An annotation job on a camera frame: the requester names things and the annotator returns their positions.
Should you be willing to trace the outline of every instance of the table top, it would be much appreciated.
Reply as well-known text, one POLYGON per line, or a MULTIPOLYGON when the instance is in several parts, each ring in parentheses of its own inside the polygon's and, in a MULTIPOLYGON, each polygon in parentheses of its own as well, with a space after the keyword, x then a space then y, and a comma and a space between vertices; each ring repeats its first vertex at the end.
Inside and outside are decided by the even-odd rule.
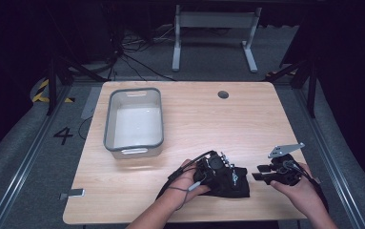
MULTIPOLYGON (((108 82, 102 87, 69 198, 68 224, 133 221, 155 200, 168 176, 187 159, 223 152, 248 169, 250 198, 200 196, 169 222, 304 219, 290 201, 263 181, 256 166, 269 164, 275 145, 298 143, 274 86, 268 82, 108 82), (161 92, 164 142, 159 156, 115 159, 103 139, 110 95, 118 89, 155 87, 161 92), (225 91, 226 99, 217 94, 225 91)), ((292 153, 298 162, 301 150, 292 153)))

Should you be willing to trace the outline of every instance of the metal stand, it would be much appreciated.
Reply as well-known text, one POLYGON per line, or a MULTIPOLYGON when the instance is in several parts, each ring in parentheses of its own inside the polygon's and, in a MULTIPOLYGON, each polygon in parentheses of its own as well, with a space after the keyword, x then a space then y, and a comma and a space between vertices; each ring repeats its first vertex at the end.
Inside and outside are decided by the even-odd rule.
POLYGON ((315 88, 316 88, 316 67, 314 61, 303 60, 295 63, 277 73, 269 73, 269 77, 265 78, 263 81, 274 82, 276 79, 297 70, 294 75, 294 79, 291 82, 292 88, 301 89, 307 79, 309 80, 309 90, 307 96, 307 109, 312 118, 315 118, 314 114, 314 101, 315 101, 315 88))
POLYGON ((196 12, 181 11, 180 6, 176 6, 175 12, 175 46, 173 49, 172 70, 179 71, 181 55, 181 27, 200 27, 200 28, 242 28, 250 29, 249 37, 242 42, 242 48, 247 57, 251 72, 256 73, 257 67, 253 59, 251 44, 256 31, 256 26, 261 13, 261 8, 255 12, 196 12))
POLYGON ((70 60, 69 58, 59 56, 57 53, 52 53, 50 72, 49 72, 49 110, 47 115, 51 115, 57 103, 57 83, 56 76, 63 85, 71 85, 73 78, 69 67, 73 67, 80 73, 88 76, 97 82, 107 82, 109 79, 102 78, 96 73, 91 72, 82 65, 70 60))

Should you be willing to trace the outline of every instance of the wire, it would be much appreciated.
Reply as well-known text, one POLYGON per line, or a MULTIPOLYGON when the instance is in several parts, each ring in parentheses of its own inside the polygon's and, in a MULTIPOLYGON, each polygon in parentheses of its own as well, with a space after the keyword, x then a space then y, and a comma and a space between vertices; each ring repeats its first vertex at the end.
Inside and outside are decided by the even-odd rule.
MULTIPOLYGON (((97 69, 88 69, 90 72, 92 73, 102 73, 103 71, 109 69, 112 67, 112 65, 114 65, 114 62, 112 61, 111 63, 103 66, 103 67, 99 67, 97 69)), ((77 71, 77 70, 69 70, 73 75, 84 75, 83 73, 77 71)))
POLYGON ((110 77, 111 77, 111 74, 112 74, 112 71, 113 71, 113 66, 114 66, 114 63, 113 64, 111 64, 111 68, 110 68, 110 70, 109 70, 109 74, 108 74, 108 79, 110 79, 110 77))
POLYGON ((172 81, 176 81, 176 80, 174 80, 174 79, 172 79, 172 78, 170 78, 170 77, 167 77, 167 76, 165 76, 165 75, 163 75, 163 74, 161 74, 161 73, 156 72, 155 70, 153 70, 153 69, 152 69, 152 68, 150 68, 149 66, 147 66, 147 65, 145 65, 145 64, 143 64, 143 63, 141 63, 140 61, 138 61, 138 60, 134 59, 133 57, 131 57, 131 56, 129 56, 129 55, 127 55, 127 54, 125 54, 125 53, 123 53, 123 55, 125 55, 126 57, 130 58, 131 60, 133 60, 133 61, 135 61, 135 62, 139 63, 140 65, 142 65, 142 66, 146 67, 148 70, 152 71, 153 73, 155 73, 155 74, 157 74, 157 75, 159 75, 159 76, 161 76, 161 77, 164 77, 164 78, 170 79, 170 80, 172 80, 172 81))
POLYGON ((186 168, 188 168, 189 166, 193 165, 197 160, 201 159, 204 156, 207 156, 207 155, 211 154, 212 152, 214 152, 214 151, 209 151, 209 152, 206 152, 206 153, 202 154, 201 156, 198 156, 197 158, 189 161, 188 164, 184 165, 183 167, 180 167, 179 169, 182 170, 182 171, 184 171, 186 168))
POLYGON ((143 40, 141 38, 137 39, 137 38, 139 38, 138 35, 136 35, 137 36, 136 39, 133 39, 134 34, 127 34, 127 35, 125 35, 125 38, 128 38, 129 41, 122 43, 122 48, 125 52, 142 52, 142 51, 148 49, 149 47, 152 47, 155 44, 160 44, 160 43, 162 43, 164 41, 167 41, 167 40, 173 41, 169 37, 164 38, 167 34, 169 34, 170 31, 173 30, 173 28, 174 27, 168 29, 161 36, 153 38, 152 39, 154 41, 153 43, 146 42, 145 40, 143 40), (135 45, 135 44, 138 44, 138 47, 136 49, 126 48, 126 46, 135 45))
POLYGON ((210 29, 205 29, 204 31, 215 34, 215 35, 226 35, 227 33, 229 33, 230 28, 227 29, 215 29, 215 28, 210 28, 210 29))
POLYGON ((183 172, 184 173, 186 173, 186 172, 188 172, 188 171, 190 171, 190 170, 195 170, 196 168, 191 168, 191 169, 187 169, 187 170, 184 170, 183 172))
POLYGON ((297 164, 293 163, 293 165, 291 165, 289 167, 296 170, 296 171, 298 171, 298 173, 300 173, 302 176, 307 178, 309 181, 312 180, 311 176, 301 166, 298 166, 297 164))
POLYGON ((185 197, 183 199, 182 204, 178 208, 176 208, 176 210, 175 210, 175 211, 178 211, 179 209, 181 209, 183 207, 183 205, 185 205, 186 199, 188 197, 189 190, 187 190, 187 189, 181 189, 181 188, 177 188, 177 187, 172 187, 172 186, 170 186, 168 188, 169 189, 175 189, 175 190, 179 190, 179 191, 185 192, 185 197))
POLYGON ((84 125, 84 123, 85 123, 87 120, 89 120, 89 119, 91 119, 91 118, 92 118, 92 116, 91 116, 91 117, 89 117, 89 118, 87 118, 87 119, 85 119, 85 120, 81 123, 80 127, 78 128, 78 135, 79 135, 81 138, 83 138, 84 140, 86 140, 87 138, 86 138, 86 137, 81 136, 81 127, 84 125))
POLYGON ((131 69, 133 69, 136 73, 137 73, 137 75, 141 78, 141 79, 143 79, 144 81, 147 81, 145 78, 143 78, 143 76, 141 76, 140 75, 140 73, 137 71, 137 69, 135 69, 134 67, 132 67, 132 65, 129 63, 129 61, 127 61, 127 60, 125 60, 125 59, 123 59, 122 57, 120 57, 120 59, 121 60, 123 60, 123 61, 125 61, 126 62, 126 64, 128 64, 129 65, 129 67, 131 67, 131 69))

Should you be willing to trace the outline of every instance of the forearm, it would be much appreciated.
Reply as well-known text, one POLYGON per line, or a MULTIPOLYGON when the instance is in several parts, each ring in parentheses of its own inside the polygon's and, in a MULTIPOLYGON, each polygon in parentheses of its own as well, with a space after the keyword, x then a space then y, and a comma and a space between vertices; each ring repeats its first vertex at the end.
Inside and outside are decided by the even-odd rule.
POLYGON ((337 229, 335 223, 326 211, 316 210, 307 217, 314 229, 337 229))
POLYGON ((127 228, 163 228, 175 211, 172 199, 165 196, 156 200, 146 211, 135 219, 127 228))

